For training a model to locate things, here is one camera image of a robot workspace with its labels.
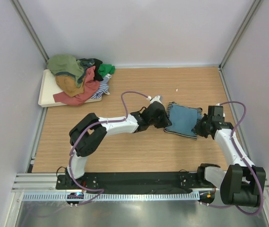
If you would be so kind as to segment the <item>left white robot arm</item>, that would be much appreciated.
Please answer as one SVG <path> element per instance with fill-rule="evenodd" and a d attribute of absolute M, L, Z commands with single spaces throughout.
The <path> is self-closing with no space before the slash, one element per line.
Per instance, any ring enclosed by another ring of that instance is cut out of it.
<path fill-rule="evenodd" d="M 87 158 L 97 150 L 105 137 L 145 131 L 149 126 L 161 129 L 171 125 L 165 107 L 158 101 L 122 117 L 102 118 L 89 113 L 69 132 L 72 150 L 67 167 L 67 184 L 72 189 L 82 186 Z"/>

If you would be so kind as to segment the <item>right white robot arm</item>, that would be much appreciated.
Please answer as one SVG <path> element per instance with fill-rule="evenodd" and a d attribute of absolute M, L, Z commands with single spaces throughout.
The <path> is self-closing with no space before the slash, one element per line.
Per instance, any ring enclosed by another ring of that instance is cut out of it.
<path fill-rule="evenodd" d="M 261 209 L 266 172 L 246 155 L 237 139 L 236 128 L 236 125 L 225 121 L 222 104 L 208 107 L 208 113 L 195 125 L 194 131 L 201 137 L 212 137 L 223 151 L 228 169 L 223 171 L 218 165 L 201 164 L 196 182 L 201 187 L 213 184 L 219 188 L 225 205 Z"/>

